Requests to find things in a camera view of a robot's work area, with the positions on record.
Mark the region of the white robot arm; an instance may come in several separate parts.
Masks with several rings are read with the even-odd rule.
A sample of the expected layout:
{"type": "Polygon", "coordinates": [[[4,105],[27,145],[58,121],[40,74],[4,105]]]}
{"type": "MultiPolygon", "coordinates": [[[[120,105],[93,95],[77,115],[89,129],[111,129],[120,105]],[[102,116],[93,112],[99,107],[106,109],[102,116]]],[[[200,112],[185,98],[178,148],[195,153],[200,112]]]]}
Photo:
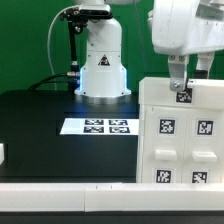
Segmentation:
{"type": "MultiPolygon", "coordinates": [[[[111,5],[139,0],[73,0],[76,14],[87,19],[86,62],[77,93],[93,101],[115,101],[131,94],[121,64],[122,28],[111,5]]],[[[154,51],[168,57],[170,89],[187,85],[192,54],[224,49],[224,0],[154,0],[148,13],[154,51]]]]}

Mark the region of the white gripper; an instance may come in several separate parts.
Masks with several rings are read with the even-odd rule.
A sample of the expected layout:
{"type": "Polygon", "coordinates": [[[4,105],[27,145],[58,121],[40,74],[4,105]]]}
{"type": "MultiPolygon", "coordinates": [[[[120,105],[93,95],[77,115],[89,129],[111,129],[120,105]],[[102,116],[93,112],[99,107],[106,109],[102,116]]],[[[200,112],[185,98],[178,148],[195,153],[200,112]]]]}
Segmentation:
{"type": "Polygon", "coordinates": [[[194,77],[209,78],[212,51],[224,49],[224,0],[154,0],[149,24],[154,50],[169,55],[171,91],[186,88],[189,54],[199,53],[194,77]]]}

